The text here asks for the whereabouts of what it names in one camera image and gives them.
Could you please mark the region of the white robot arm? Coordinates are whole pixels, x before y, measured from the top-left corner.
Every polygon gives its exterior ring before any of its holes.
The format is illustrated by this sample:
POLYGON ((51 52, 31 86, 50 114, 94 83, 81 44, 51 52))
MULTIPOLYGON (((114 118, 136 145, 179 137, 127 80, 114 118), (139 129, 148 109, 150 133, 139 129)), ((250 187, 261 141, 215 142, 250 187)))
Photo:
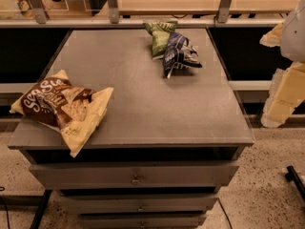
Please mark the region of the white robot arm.
POLYGON ((286 70, 277 69, 263 108, 261 124, 277 128, 305 100, 305 0, 300 0, 284 22, 264 34, 260 44, 280 48, 283 57, 292 61, 286 70))

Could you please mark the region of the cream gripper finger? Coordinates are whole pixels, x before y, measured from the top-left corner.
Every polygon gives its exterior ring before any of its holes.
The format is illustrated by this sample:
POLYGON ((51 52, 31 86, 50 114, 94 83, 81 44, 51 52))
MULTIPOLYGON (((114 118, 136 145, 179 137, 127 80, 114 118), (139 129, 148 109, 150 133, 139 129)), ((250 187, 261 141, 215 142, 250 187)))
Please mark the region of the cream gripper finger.
POLYGON ((266 47, 279 47, 281 43, 283 24, 279 23, 272 30, 264 34, 259 43, 266 47))
POLYGON ((263 108, 261 124, 264 127, 276 128, 285 122, 285 83, 285 71, 277 69, 272 78, 269 97, 267 98, 263 108))

